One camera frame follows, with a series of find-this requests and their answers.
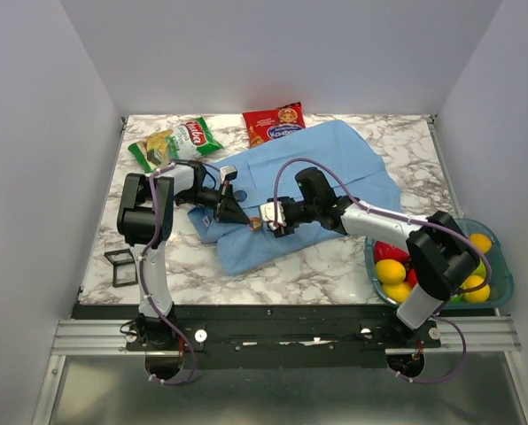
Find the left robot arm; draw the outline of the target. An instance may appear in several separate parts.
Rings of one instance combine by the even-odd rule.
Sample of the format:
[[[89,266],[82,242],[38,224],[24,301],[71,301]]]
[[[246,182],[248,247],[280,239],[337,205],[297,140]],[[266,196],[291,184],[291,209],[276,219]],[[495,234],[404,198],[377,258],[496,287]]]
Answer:
[[[175,302],[167,286],[166,244],[174,208],[195,205],[213,212],[220,223],[247,225],[250,220],[234,196],[235,166],[221,168],[178,159],[150,174],[128,174],[117,217],[135,262],[141,301],[130,331],[159,350],[182,341],[175,326]]]

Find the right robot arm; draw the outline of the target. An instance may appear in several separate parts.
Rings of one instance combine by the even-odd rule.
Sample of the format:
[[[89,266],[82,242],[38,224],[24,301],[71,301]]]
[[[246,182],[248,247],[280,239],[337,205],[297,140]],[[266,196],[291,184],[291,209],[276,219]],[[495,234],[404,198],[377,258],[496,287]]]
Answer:
[[[287,236],[301,224],[317,222],[343,236],[367,236],[408,252],[418,284],[384,326],[384,336],[400,347],[418,339],[420,327],[483,261],[446,212],[425,219],[375,207],[349,191],[339,196],[316,167],[298,172],[295,180],[300,201],[274,196],[259,207],[274,236]]]

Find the light blue shirt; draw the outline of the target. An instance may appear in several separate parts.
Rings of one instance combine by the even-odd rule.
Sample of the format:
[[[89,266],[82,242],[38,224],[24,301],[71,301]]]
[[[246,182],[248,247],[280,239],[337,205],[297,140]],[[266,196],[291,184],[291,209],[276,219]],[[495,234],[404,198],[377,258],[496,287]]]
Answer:
[[[296,222],[292,234],[276,237],[267,230],[223,224],[212,210],[194,208],[190,222],[204,243],[215,243],[221,268],[236,275],[294,251],[333,239],[333,213],[350,205],[348,194],[376,207],[400,211],[400,190],[386,172],[384,161],[360,135],[341,120],[310,127],[277,141],[217,162],[235,166],[235,189],[246,194],[241,202],[249,217],[273,198],[285,218]]]

